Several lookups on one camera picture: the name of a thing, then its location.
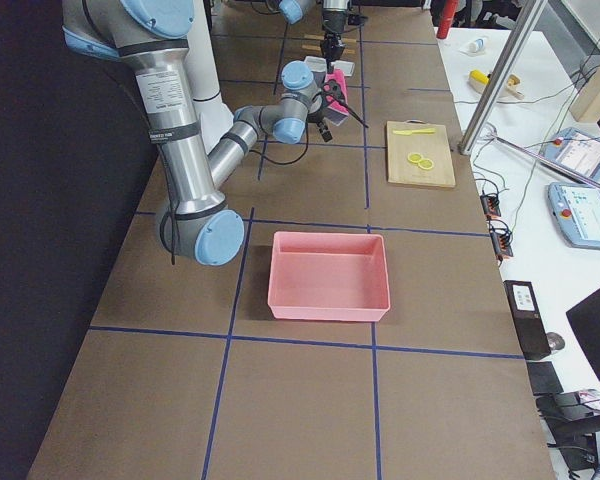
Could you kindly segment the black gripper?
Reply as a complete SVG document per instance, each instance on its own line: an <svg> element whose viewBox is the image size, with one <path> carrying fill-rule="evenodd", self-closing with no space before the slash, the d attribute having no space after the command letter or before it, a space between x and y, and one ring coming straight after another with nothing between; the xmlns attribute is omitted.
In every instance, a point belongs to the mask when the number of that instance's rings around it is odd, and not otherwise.
<svg viewBox="0 0 600 480"><path fill-rule="evenodd" d="M318 109L311 114L311 122L317 124L322 139L331 141L332 134L325 121L335 126L345 122L345 95L335 81L327 81L322 86Z"/></svg>
<svg viewBox="0 0 600 480"><path fill-rule="evenodd" d="M325 32L323 39L320 42L320 50L322 57L327 63L339 60L344 52L345 44L342 37L338 33Z"/></svg>

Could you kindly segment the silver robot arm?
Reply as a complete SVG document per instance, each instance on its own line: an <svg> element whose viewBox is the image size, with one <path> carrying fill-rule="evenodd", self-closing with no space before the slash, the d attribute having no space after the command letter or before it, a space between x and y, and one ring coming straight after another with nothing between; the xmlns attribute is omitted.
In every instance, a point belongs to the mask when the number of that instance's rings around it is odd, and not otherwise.
<svg viewBox="0 0 600 480"><path fill-rule="evenodd" d="M323 39L320 42L321 55L327 65L331 65L341 58L345 50L342 35L349 25L350 2L340 0L281 0L278 2L277 8L288 24L296 24L316 5L319 5L321 10L321 28L323 31Z"/></svg>
<svg viewBox="0 0 600 480"><path fill-rule="evenodd" d="M63 31L74 52L130 67L158 148L168 199L157 236L172 257L220 266L238 253L244 226L222 184L259 137L295 144L323 125L340 86L304 61L282 70L278 103L231 112L222 102L207 24L194 1L65 1Z"/></svg>

